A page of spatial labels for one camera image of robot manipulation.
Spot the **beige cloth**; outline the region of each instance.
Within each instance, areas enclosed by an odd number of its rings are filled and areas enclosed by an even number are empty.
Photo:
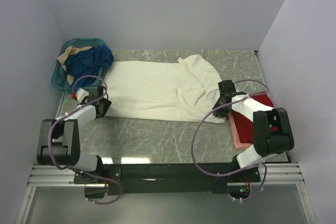
[[[81,51],[89,50],[90,48],[92,48],[92,47],[77,48],[77,47],[74,47],[74,46],[70,46],[67,49],[65,49],[65,52],[63,54],[61,54],[60,56],[57,57],[57,60],[59,61],[59,63],[61,63],[61,66],[64,69],[64,71],[67,71],[67,68],[64,65],[64,63],[68,59],[69,55],[75,55],[75,54],[78,54]],[[72,82],[73,82],[73,76],[68,74],[67,75],[67,80],[68,80],[68,83],[71,85]]]

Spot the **red object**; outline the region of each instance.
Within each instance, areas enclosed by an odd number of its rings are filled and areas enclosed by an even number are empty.
[[[252,99],[262,103],[263,105],[274,107],[274,104],[267,94],[258,95],[256,97],[252,97]],[[249,119],[236,111],[231,110],[231,113],[235,120],[237,132],[239,135],[239,141],[241,143],[253,144],[253,122],[251,122]],[[271,127],[271,131],[277,130],[277,127]]]

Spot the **teal plastic basket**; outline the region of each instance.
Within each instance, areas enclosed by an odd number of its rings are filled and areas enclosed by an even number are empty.
[[[96,39],[96,38],[94,39],[72,39],[64,44],[59,55],[63,54],[65,50],[70,46],[81,48],[81,47],[98,47],[98,46],[102,46],[105,44],[106,43],[103,40]],[[99,72],[98,72],[98,77],[101,77],[102,70],[103,70],[102,67],[100,67]],[[64,71],[64,69],[62,68],[61,64],[58,61],[56,61],[56,66],[55,66],[55,70],[54,70],[54,74],[51,79],[51,82],[56,89],[67,92],[67,93],[71,93],[72,88],[70,87],[67,81],[67,73]],[[90,86],[97,86],[98,83],[99,83],[99,80],[97,79]]]

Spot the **gray floor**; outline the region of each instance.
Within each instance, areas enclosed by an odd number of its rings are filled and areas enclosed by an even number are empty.
[[[95,206],[85,202],[83,188],[38,187],[26,223],[306,224],[307,221],[296,186],[272,185],[265,186],[256,198],[242,205],[232,202],[227,195],[174,193],[127,194],[111,205]]]
[[[141,60],[177,62],[178,58],[200,54],[218,71],[222,80],[256,79],[264,81],[251,50],[115,50],[116,61]],[[255,83],[239,83],[240,91],[263,91]],[[62,103],[61,114],[76,107],[69,95]],[[190,163],[190,143],[198,123],[108,118],[90,122],[80,131],[83,152],[103,157],[105,163]],[[225,124],[205,123],[196,139],[195,156],[199,162],[230,162],[235,149],[229,121]],[[285,154],[268,159],[286,162]]]

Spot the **cable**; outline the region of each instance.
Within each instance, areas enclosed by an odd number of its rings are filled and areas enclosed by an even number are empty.
[[[259,164],[254,164],[254,165],[249,165],[249,166],[246,166],[246,167],[243,167],[243,168],[234,170],[233,172],[224,173],[224,174],[214,174],[214,173],[209,173],[209,172],[203,170],[203,169],[199,166],[199,164],[197,163],[196,158],[195,158],[195,155],[194,155],[194,143],[195,143],[195,139],[196,139],[197,133],[198,133],[200,127],[202,126],[202,124],[204,123],[204,121],[205,121],[211,114],[213,114],[215,111],[220,110],[220,109],[222,109],[222,108],[225,108],[225,107],[227,107],[227,106],[230,106],[230,105],[233,105],[233,104],[236,104],[236,103],[239,103],[239,102],[243,102],[243,101],[245,101],[246,99],[248,99],[249,97],[254,97],[254,96],[257,96],[257,95],[262,95],[262,94],[267,94],[267,93],[268,93],[268,87],[267,87],[264,83],[262,83],[261,81],[257,81],[257,80],[253,80],[253,79],[245,79],[245,80],[237,81],[237,82],[235,82],[234,84],[237,84],[237,83],[240,83],[240,82],[243,82],[243,81],[253,81],[253,82],[257,82],[257,83],[263,85],[263,86],[266,88],[266,91],[263,92],[263,93],[250,94],[249,96],[246,96],[246,97],[244,97],[244,98],[242,98],[242,99],[240,99],[240,100],[238,100],[238,101],[235,101],[235,102],[229,102],[229,103],[226,103],[226,104],[223,104],[223,105],[220,105],[220,106],[214,108],[213,110],[211,110],[209,113],[207,113],[207,114],[202,118],[202,120],[201,120],[201,122],[199,123],[198,127],[196,128],[195,133],[194,133],[194,135],[193,135],[193,138],[192,138],[192,140],[191,140],[191,158],[192,158],[192,160],[193,160],[193,163],[194,163],[194,165],[196,166],[196,168],[197,168],[198,170],[200,170],[202,173],[204,173],[204,174],[206,174],[206,175],[208,175],[208,176],[212,176],[212,177],[227,177],[227,176],[231,176],[231,175],[233,175],[233,174],[239,173],[239,172],[241,172],[241,171],[243,171],[243,170],[247,170],[247,169],[251,169],[251,168],[255,168],[255,167],[260,166]],[[248,198],[246,198],[246,199],[244,199],[244,200],[253,198],[253,197],[254,197],[254,196],[261,190],[261,188],[263,187],[263,185],[264,185],[264,183],[265,183],[266,174],[267,174],[267,166],[266,166],[265,164],[261,164],[261,165],[265,168],[264,178],[263,178],[263,180],[261,181],[261,184],[260,184],[259,188],[258,188],[258,189],[257,189],[257,190],[256,190],[250,197],[248,197]]]
[[[102,83],[104,84],[104,94],[100,97],[98,97],[97,99],[94,99],[93,101],[91,102],[88,102],[88,103],[85,103],[81,106],[78,106],[77,108],[75,108],[74,110],[72,110],[71,112],[69,113],[66,113],[65,115],[61,116],[59,119],[57,119],[50,127],[50,130],[49,130],[49,134],[48,134],[48,148],[49,148],[49,154],[50,154],[50,158],[51,158],[51,161],[52,163],[60,170],[64,170],[64,169],[70,169],[76,173],[84,173],[86,174],[87,176],[90,176],[92,178],[96,178],[96,179],[102,179],[102,180],[107,180],[113,184],[117,184],[119,187],[120,187],[120,191],[119,191],[119,195],[111,200],[111,201],[107,201],[107,202],[96,202],[96,201],[93,201],[92,199],[88,199],[89,202],[93,203],[93,204],[97,204],[97,205],[107,205],[107,204],[110,204],[110,203],[113,203],[113,202],[116,202],[123,194],[123,188],[122,188],[122,185],[114,180],[114,179],[111,179],[111,178],[104,178],[104,177],[100,177],[100,176],[97,176],[97,175],[94,175],[94,174],[91,174],[89,172],[86,172],[84,170],[79,170],[79,169],[76,169],[74,167],[70,167],[70,166],[60,166],[56,159],[55,159],[55,156],[54,156],[54,152],[53,152],[53,149],[52,149],[52,135],[53,135],[53,130],[54,128],[56,127],[56,125],[63,121],[64,119],[68,118],[69,116],[75,114],[77,111],[81,110],[82,108],[85,108],[86,106],[89,106],[93,103],[96,103],[98,101],[100,101],[105,95],[107,95],[107,84],[106,82],[101,79],[100,77],[97,77],[97,76],[93,76],[93,75],[87,75],[87,76],[82,76],[80,78],[78,78],[75,82],[74,82],[74,85],[72,86],[72,92],[71,93],[75,93],[75,88],[76,88],[76,84],[78,83],[79,80],[83,79],[83,78],[87,78],[87,77],[91,77],[91,78],[96,78],[96,79],[99,79],[100,81],[102,81]]]

